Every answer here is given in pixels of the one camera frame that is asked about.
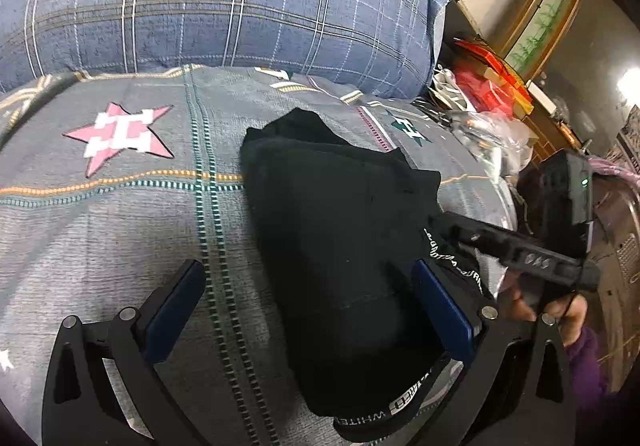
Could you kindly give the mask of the purple sleeve forearm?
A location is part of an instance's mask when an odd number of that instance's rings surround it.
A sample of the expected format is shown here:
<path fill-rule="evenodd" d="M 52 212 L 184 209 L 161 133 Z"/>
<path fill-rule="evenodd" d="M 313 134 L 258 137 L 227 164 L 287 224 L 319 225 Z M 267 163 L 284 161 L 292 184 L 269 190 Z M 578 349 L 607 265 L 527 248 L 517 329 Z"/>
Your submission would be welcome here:
<path fill-rule="evenodd" d="M 596 334 L 582 328 L 565 349 L 576 397 L 576 445 L 639 444 L 639 359 L 617 392 L 608 392 Z"/>

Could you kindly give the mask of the person's right hand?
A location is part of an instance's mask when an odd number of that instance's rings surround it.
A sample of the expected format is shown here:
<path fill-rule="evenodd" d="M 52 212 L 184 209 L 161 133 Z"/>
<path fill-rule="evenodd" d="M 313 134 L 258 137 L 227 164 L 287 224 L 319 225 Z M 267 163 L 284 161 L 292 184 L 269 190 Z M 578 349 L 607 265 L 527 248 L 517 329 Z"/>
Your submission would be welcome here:
<path fill-rule="evenodd" d="M 546 314 L 559 327 L 564 348 L 570 348 L 582 339 L 588 312 L 588 301 L 583 295 L 572 293 L 549 302 L 543 310 L 537 311 L 525 301 L 518 278 L 520 274 L 511 270 L 504 275 L 499 291 L 503 316 L 511 321 L 535 322 L 540 314 Z"/>

